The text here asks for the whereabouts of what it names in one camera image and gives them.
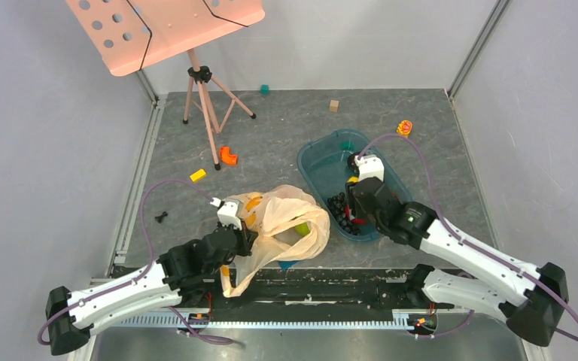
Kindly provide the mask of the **beige plastic bag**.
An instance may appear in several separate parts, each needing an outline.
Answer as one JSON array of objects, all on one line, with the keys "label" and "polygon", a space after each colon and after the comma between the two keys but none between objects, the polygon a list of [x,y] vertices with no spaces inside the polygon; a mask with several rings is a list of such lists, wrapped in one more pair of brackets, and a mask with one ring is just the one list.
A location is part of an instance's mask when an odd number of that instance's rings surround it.
[{"label": "beige plastic bag", "polygon": [[[234,281],[226,267],[221,269],[222,294],[226,298],[241,296],[263,267],[278,261],[313,259],[328,244],[330,216],[300,188],[283,184],[265,193],[242,193],[229,198],[243,203],[239,216],[257,237],[250,256],[234,258]],[[305,237],[294,230],[300,223],[308,223],[311,229]]]}]

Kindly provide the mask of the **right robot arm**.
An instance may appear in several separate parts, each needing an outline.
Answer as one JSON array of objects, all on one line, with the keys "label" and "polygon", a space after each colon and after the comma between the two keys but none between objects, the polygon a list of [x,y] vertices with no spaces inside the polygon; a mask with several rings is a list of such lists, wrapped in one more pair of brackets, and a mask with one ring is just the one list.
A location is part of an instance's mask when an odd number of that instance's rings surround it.
[{"label": "right robot arm", "polygon": [[375,155],[348,157],[353,176],[346,182],[351,219],[373,224],[396,244],[437,256],[470,274],[458,280],[429,265],[417,265],[406,280],[407,302],[469,308],[504,322],[521,339],[546,347],[569,301],[564,269],[521,261],[463,233],[435,210],[402,202],[384,181]]}]

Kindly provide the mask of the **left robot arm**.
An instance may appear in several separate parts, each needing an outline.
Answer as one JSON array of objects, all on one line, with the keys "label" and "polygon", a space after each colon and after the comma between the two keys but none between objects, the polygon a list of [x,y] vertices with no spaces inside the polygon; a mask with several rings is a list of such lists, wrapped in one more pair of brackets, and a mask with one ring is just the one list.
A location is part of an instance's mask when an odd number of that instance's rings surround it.
[{"label": "left robot arm", "polygon": [[84,290],[57,287],[49,292],[47,323],[39,339],[53,356],[71,353],[115,323],[144,312],[200,305],[206,283],[237,256],[250,256],[257,233],[240,217],[234,198],[213,199],[218,225],[201,239],[170,248],[147,265],[120,278]]}]

